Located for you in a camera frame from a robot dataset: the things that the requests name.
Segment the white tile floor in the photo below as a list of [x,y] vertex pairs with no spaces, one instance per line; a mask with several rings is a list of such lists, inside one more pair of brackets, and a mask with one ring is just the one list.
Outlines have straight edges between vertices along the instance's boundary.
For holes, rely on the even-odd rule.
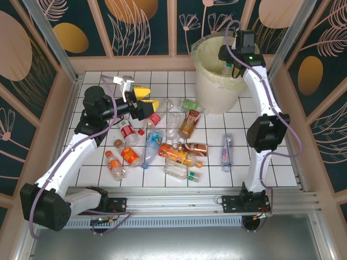
[[[74,115],[72,117],[66,142],[68,142],[73,130],[79,122],[83,110],[84,91],[95,85],[100,85],[107,90],[100,81],[101,71],[89,71],[86,73],[79,98],[76,102]],[[171,112],[180,112],[177,109],[178,100],[181,97],[194,99],[195,96],[195,72],[191,71],[105,71],[103,74],[108,76],[131,75],[135,79],[136,85],[151,88],[151,99],[163,101],[170,98],[174,103]],[[111,89],[115,97],[120,97],[119,89],[111,84]],[[185,113],[181,112],[181,122],[184,120]],[[118,157],[119,154],[113,143],[116,139],[122,139],[117,126],[112,127],[101,146],[95,151],[80,168],[78,175],[71,182],[71,186],[100,186],[100,187],[240,187],[245,180],[249,162],[250,147],[247,145],[246,132],[255,120],[255,108],[249,90],[241,93],[238,102],[233,109],[222,115],[208,114],[202,116],[197,125],[197,129],[192,134],[189,142],[200,142],[208,144],[209,152],[207,157],[199,157],[203,161],[200,169],[191,168],[192,171],[201,173],[199,183],[187,180],[179,180],[163,173],[165,159],[157,157],[147,170],[140,167],[130,168],[123,162],[126,170],[126,178],[121,182],[115,181],[106,167],[105,151],[111,150]],[[130,119],[136,132],[142,126],[142,121]],[[165,131],[166,117],[158,124],[158,128]],[[234,136],[234,166],[230,173],[222,172],[220,168],[220,154],[223,134],[232,133]],[[145,143],[145,136],[139,136],[139,143],[133,149],[141,155]],[[278,147],[278,152],[288,154],[285,142]],[[288,187],[297,186],[291,161],[288,158],[273,157],[266,176],[265,183],[268,186]]]

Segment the plastic bottle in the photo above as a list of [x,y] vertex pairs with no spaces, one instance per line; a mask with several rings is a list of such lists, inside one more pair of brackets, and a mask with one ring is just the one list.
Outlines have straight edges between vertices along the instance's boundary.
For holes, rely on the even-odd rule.
[[166,143],[172,145],[174,139],[177,138],[179,122],[181,121],[181,115],[178,113],[169,113],[168,122],[166,123]]
[[131,147],[126,148],[125,144],[121,140],[116,140],[114,146],[130,167],[137,167],[141,164],[140,156]]
[[234,155],[234,138],[230,133],[223,135],[222,140],[222,156],[221,166],[223,172],[230,172],[230,168],[233,166]]
[[161,119],[165,116],[165,114],[171,110],[171,108],[174,106],[174,104],[171,102],[171,100],[166,99],[164,102],[162,102],[157,112],[151,114],[148,118],[146,118],[143,121],[142,128],[138,131],[139,135],[144,135],[146,128],[154,128]]
[[173,147],[181,151],[194,154],[195,156],[206,157],[208,154],[208,146],[204,144],[195,144],[195,143],[173,144]]
[[202,161],[198,161],[193,154],[180,151],[168,144],[162,144],[158,154],[161,157],[176,161],[188,167],[196,166],[201,168],[202,166]]
[[135,146],[139,142],[139,138],[132,128],[128,120],[122,120],[118,124],[120,132],[125,140],[125,143],[129,146]]
[[188,115],[185,117],[178,131],[178,142],[184,143],[186,139],[191,137],[191,134],[193,133],[197,123],[199,123],[200,116],[200,112],[195,110],[189,110]]
[[167,160],[164,166],[164,172],[178,179],[181,179],[181,180],[188,179],[196,183],[199,182],[199,179],[200,179],[199,173],[191,172],[188,170],[187,166],[184,166],[172,160]]
[[163,140],[163,131],[160,129],[151,129],[147,136],[145,147],[142,151],[142,164],[143,169],[147,169],[148,165],[153,162],[154,158],[157,156],[160,145]]
[[232,75],[232,65],[230,63],[226,63],[226,66],[224,67],[222,74],[224,76],[231,76]]
[[108,159],[107,167],[111,171],[111,174],[116,181],[121,181],[125,177],[125,170],[122,164],[111,151],[106,151],[105,156]]
[[180,111],[188,112],[189,110],[196,110],[207,114],[207,109],[201,106],[198,102],[181,98],[178,102],[177,109]]

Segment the red label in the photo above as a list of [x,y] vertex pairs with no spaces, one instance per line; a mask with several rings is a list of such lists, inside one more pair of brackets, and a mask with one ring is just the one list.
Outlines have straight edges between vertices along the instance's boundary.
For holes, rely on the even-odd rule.
[[150,120],[152,120],[152,122],[153,122],[155,125],[157,125],[157,124],[160,122],[160,120],[161,120],[160,116],[159,116],[157,113],[151,114],[148,118],[149,118]]
[[135,134],[135,131],[132,129],[128,120],[124,120],[120,122],[120,126],[121,126],[120,132],[124,139],[130,134]]

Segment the white bucket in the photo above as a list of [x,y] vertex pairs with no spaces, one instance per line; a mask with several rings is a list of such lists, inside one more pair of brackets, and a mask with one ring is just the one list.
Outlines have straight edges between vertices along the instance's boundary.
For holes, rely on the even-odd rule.
[[[228,38],[229,45],[234,41],[235,38]],[[224,44],[225,37],[221,34],[209,35],[194,43],[190,53],[197,71],[196,100],[212,114],[231,110],[239,93],[247,88],[242,77],[234,79],[222,74],[226,63],[219,60],[218,53]],[[235,68],[234,75],[238,73],[239,70]]]
[[197,70],[195,83],[196,101],[211,114],[228,112],[236,104],[241,90],[229,90],[221,84],[210,81]]

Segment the bottle label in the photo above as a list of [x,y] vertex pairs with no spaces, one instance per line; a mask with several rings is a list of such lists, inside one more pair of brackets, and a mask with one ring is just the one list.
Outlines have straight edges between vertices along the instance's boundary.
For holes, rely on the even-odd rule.
[[194,102],[189,99],[185,99],[182,103],[182,108],[184,108],[185,110],[196,110],[198,107],[198,102]]
[[196,156],[206,157],[208,148],[207,148],[207,145],[191,143],[191,144],[180,144],[178,146],[178,149],[183,150],[187,153],[194,154]]
[[188,180],[193,180],[193,179],[194,179],[194,175],[195,175],[194,172],[190,172],[190,173],[188,174],[188,176],[187,176],[187,179],[188,179]]
[[198,111],[190,110],[185,122],[182,124],[181,130],[191,133],[199,122],[201,114]]
[[159,156],[167,159],[171,159],[180,164],[183,164],[187,158],[187,152],[180,151],[176,148],[173,148],[167,144],[162,144],[158,152]]
[[120,132],[125,139],[130,134],[135,134],[135,131],[132,129],[128,120],[123,120],[120,122]]
[[140,158],[130,147],[125,148],[120,155],[129,165],[131,165],[136,159]]
[[121,166],[121,163],[120,163],[119,160],[114,159],[114,160],[110,161],[110,162],[107,164],[107,166],[108,166],[108,168],[109,168],[110,170],[112,170],[112,169],[114,169],[114,168],[116,168],[116,167]]
[[162,143],[163,138],[160,134],[150,133],[147,136],[147,142],[152,142],[154,144],[160,145]]
[[228,149],[227,148],[223,148],[223,151],[222,151],[222,162],[223,163],[229,163]]
[[161,118],[160,118],[160,115],[158,115],[157,113],[153,113],[151,114],[149,117],[148,117],[155,125],[157,125]]

